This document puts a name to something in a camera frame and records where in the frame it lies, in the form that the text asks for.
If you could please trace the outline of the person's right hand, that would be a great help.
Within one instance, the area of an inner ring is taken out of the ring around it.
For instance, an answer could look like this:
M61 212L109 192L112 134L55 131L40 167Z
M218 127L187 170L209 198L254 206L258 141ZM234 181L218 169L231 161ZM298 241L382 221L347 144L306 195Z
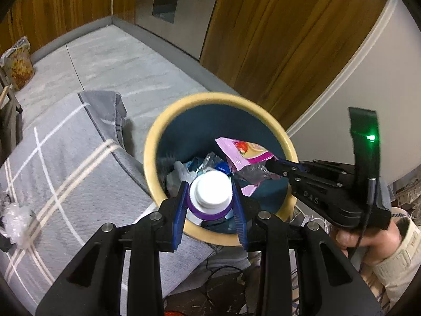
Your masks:
M363 236L333 227L330 237L346 257L351 254L351 248L367 248L363 262L370 266L388 259L403 240L398 226L392 220L387 230L370 228Z

